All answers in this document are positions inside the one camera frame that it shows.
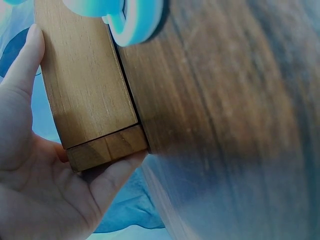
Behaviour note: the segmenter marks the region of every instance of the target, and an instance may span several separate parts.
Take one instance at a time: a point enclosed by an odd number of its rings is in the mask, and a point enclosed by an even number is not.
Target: wooden object
[[[320,239],[319,20],[315,0],[171,0],[119,49],[173,239]]]
[[[68,149],[72,169],[80,172],[148,148],[140,125]]]
[[[69,149],[135,125],[137,117],[102,20],[79,16],[62,0],[35,0],[34,6],[45,40],[43,79],[62,145]]]

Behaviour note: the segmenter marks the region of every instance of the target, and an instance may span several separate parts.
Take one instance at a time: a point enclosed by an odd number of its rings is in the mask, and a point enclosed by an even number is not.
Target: light blue plastic object
[[[126,47],[146,41],[157,28],[164,0],[63,0],[74,13],[86,17],[102,17],[109,24],[115,42]]]
[[[18,4],[22,4],[27,0],[3,0],[3,1],[11,5],[18,5]]]

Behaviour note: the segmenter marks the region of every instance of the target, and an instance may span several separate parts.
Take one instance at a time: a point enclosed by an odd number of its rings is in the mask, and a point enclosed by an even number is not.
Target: skin
[[[45,52],[35,24],[0,84],[0,239],[84,240],[140,166],[139,152],[98,172],[72,172],[60,144],[32,131],[31,96]]]

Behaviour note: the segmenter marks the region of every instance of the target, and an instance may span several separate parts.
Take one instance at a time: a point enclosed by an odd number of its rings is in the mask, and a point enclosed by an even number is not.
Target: light wooden block
[[[144,132],[101,18],[79,16],[62,0],[35,0],[34,8],[45,40],[44,84],[73,170],[145,150]]]

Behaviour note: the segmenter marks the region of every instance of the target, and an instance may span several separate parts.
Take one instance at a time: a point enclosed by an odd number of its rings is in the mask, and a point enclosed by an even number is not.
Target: blue cloth background
[[[33,5],[33,1],[29,0],[23,4]],[[15,14],[10,16],[10,21],[0,22],[2,29],[4,25],[7,25],[5,26],[7,28],[11,28],[8,31],[4,31],[4,34],[7,34],[5,36],[6,38],[8,38],[8,33],[16,32],[16,35],[10,37],[11,40],[6,44],[4,50],[0,52],[0,81],[18,56],[28,33],[28,28],[22,27],[23,24],[16,24],[18,22],[21,23],[21,21],[15,21],[15,16],[24,19],[23,15],[25,15],[25,19],[28,19],[28,21],[32,23],[34,20],[30,10],[32,10],[30,6],[13,9],[12,13],[14,12]],[[0,36],[0,46],[3,44],[2,39],[5,37]],[[58,142],[58,134],[54,126],[41,75],[35,79],[32,96],[32,112],[34,115],[33,130],[44,138]],[[131,225],[138,225],[147,229],[165,227],[150,199],[141,169],[137,169],[127,184],[120,190],[100,226],[97,228],[96,233],[114,232],[125,229]]]

